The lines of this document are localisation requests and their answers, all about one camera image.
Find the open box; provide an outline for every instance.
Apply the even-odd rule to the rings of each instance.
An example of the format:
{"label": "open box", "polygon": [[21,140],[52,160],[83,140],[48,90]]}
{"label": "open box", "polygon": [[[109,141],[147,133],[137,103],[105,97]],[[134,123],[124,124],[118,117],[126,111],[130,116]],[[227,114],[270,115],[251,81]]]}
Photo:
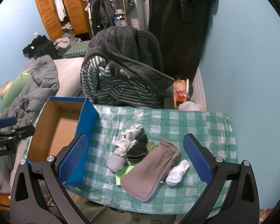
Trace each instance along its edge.
{"label": "open box", "polygon": [[50,97],[35,127],[27,159],[45,161],[56,156],[78,133],[87,137],[87,149],[79,160],[70,179],[65,184],[81,184],[88,148],[98,112],[86,98]]}

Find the green and white tablecloth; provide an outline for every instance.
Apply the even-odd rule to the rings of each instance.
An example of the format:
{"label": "green and white tablecloth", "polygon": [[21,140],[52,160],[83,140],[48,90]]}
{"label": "green and white tablecloth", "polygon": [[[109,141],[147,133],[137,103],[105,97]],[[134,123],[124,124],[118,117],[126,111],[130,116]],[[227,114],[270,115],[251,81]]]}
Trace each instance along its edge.
{"label": "green and white tablecloth", "polygon": [[[171,141],[188,157],[182,141],[192,133],[201,145],[214,156],[227,162],[237,162],[237,148],[228,117],[221,113],[200,111],[150,110],[133,107],[95,105],[99,113],[90,142],[83,184],[65,188],[86,199],[110,207],[147,214],[184,214],[197,201],[206,187],[190,165],[181,183],[169,187],[161,184],[152,197],[141,202],[115,184],[115,175],[106,167],[106,160],[114,151],[114,142],[131,123],[143,125],[148,138],[158,143],[161,137]],[[225,186],[215,205],[219,207],[228,188]]]}
{"label": "green and white tablecloth", "polygon": [[88,50],[88,41],[81,41],[71,45],[70,49],[63,55],[63,59],[84,57]]}

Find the blue textured pad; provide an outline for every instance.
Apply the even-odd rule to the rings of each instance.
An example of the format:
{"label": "blue textured pad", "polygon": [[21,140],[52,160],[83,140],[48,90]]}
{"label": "blue textured pad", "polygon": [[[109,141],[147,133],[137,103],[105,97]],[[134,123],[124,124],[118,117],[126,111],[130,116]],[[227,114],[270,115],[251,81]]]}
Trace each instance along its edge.
{"label": "blue textured pad", "polygon": [[17,118],[16,117],[8,117],[8,118],[0,119],[0,129],[5,128],[5,127],[9,127],[9,126],[12,126],[12,125],[16,125],[16,124],[17,124]]}
{"label": "blue textured pad", "polygon": [[212,169],[208,161],[188,135],[184,136],[183,145],[184,151],[188,155],[201,181],[210,184],[213,177]]}
{"label": "blue textured pad", "polygon": [[66,155],[62,163],[59,165],[58,180],[61,184],[69,180],[86,148],[87,137],[86,135],[82,134],[69,153]]}

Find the clothing tag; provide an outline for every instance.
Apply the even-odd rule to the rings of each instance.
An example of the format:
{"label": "clothing tag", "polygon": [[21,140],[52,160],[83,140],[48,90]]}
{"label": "clothing tag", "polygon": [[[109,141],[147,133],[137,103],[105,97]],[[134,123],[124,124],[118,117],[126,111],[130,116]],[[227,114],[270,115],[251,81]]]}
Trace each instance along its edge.
{"label": "clothing tag", "polygon": [[120,73],[125,75],[127,78],[130,78],[131,76],[127,74],[123,69],[120,70]]}

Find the green sticky note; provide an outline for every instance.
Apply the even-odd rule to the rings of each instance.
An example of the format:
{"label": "green sticky note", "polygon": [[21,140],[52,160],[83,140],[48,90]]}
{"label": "green sticky note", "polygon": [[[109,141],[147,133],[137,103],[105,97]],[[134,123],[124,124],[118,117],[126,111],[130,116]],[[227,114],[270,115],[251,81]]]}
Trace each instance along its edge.
{"label": "green sticky note", "polygon": [[115,172],[116,185],[120,186],[120,178],[121,178],[121,176],[127,174],[129,171],[132,170],[133,167],[134,167],[134,166],[123,167],[122,169],[117,170],[117,171]]}

